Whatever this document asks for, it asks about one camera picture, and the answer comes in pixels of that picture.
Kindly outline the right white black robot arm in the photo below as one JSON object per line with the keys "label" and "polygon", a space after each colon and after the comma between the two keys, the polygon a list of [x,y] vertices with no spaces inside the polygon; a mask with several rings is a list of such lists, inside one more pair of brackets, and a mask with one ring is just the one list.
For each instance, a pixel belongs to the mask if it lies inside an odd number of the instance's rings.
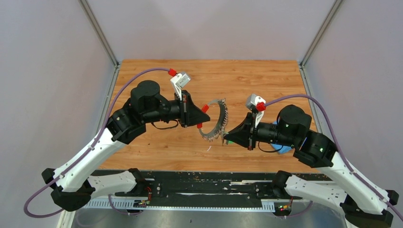
{"label": "right white black robot arm", "polygon": [[315,168],[336,183],[329,187],[278,171],[271,183],[277,198],[300,197],[340,213],[354,228],[389,228],[393,215],[389,206],[398,202],[394,190],[383,190],[366,178],[359,178],[352,165],[342,160],[336,145],[327,136],[310,130],[312,118],[295,105],[284,107],[277,123],[260,123],[248,113],[244,121],[229,131],[225,139],[249,150],[257,143],[274,143],[294,149],[294,157]]}

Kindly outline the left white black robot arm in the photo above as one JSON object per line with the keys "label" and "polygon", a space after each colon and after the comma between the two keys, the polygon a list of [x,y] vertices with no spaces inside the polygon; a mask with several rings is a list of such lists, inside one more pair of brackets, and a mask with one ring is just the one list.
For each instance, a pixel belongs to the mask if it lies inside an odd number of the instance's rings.
{"label": "left white black robot arm", "polygon": [[42,177],[52,188],[51,197],[66,211],[75,211],[90,200],[125,192],[134,196],[145,193],[147,182],[137,168],[103,176],[93,172],[111,155],[126,147],[146,132],[146,124],[176,121],[186,128],[208,122],[210,117],[198,108],[187,91],[181,97],[167,100],[160,86],[152,80],[140,82],[121,109],[107,120],[105,129],[95,137],[95,145],[82,149],[70,162],[74,165],[66,174],[58,169],[45,169]]}

